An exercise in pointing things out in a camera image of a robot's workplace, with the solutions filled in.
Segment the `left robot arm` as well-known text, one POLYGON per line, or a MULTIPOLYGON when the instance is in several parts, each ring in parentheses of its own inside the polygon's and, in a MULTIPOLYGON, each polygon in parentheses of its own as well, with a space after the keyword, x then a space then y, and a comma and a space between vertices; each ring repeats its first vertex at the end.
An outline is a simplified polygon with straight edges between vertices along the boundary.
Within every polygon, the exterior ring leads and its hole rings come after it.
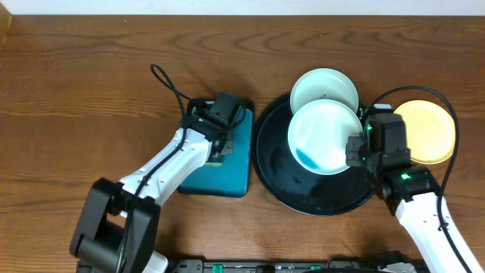
POLYGON ((132 174, 97 180, 70 242, 70 254, 89 272, 164 272, 155 251, 161 207, 186 180, 199 194, 243 197, 249 189, 254 107, 227 94, 181 105, 173 139, 132 174))

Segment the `yellow plate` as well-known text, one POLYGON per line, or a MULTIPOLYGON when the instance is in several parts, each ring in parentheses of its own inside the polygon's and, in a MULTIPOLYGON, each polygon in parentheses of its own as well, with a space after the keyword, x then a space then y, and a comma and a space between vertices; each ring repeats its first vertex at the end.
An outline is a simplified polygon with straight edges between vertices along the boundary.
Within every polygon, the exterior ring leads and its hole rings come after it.
POLYGON ((403 103, 394 112, 405 122, 413 162, 435 165, 452 156, 455 123, 446 110, 432 102, 413 100, 403 103))

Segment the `pale green plate top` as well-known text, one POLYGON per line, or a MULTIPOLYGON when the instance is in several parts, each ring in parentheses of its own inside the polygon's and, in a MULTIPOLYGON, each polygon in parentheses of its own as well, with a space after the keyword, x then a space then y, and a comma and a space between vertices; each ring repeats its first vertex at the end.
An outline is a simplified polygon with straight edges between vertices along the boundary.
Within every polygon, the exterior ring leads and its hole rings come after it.
POLYGON ((309 102, 331 99, 343 103, 354 112, 359 106, 354 83, 342 72, 330 68, 317 68, 303 74, 290 93, 290 108, 295 114, 309 102))

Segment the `green sponge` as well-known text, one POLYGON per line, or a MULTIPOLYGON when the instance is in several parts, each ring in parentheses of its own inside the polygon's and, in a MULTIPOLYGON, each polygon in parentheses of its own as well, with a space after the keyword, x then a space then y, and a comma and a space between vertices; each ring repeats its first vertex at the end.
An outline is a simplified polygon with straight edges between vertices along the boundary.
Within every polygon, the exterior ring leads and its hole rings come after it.
POLYGON ((223 164, 223 161, 210 161, 205 163, 205 165, 212 166, 212 167, 219 167, 222 164, 223 164))

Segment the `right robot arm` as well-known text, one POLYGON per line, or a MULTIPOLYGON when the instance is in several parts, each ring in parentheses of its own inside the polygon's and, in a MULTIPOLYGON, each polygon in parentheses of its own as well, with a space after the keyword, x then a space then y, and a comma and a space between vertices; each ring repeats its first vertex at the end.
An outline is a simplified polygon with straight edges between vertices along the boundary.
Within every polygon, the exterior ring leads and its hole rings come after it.
POLYGON ((411 161, 405 127, 375 126, 350 136, 346 162, 365 168, 375 194, 404 227, 430 272, 482 272, 458 230, 440 185, 411 161))

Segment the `pale green plate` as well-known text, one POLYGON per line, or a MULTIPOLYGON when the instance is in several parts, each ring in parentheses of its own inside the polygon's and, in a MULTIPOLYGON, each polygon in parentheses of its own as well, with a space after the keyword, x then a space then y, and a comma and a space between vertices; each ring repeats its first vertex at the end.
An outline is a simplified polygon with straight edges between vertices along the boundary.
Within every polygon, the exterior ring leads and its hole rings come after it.
POLYGON ((317 68, 303 74, 290 93, 290 108, 295 114, 309 102, 331 99, 343 103, 354 112, 359 106, 354 83, 342 72, 330 68, 317 68))
POLYGON ((341 102, 319 99, 301 107, 292 117, 287 139, 293 158, 307 171, 334 175, 346 171, 349 137, 363 132, 355 112, 341 102))

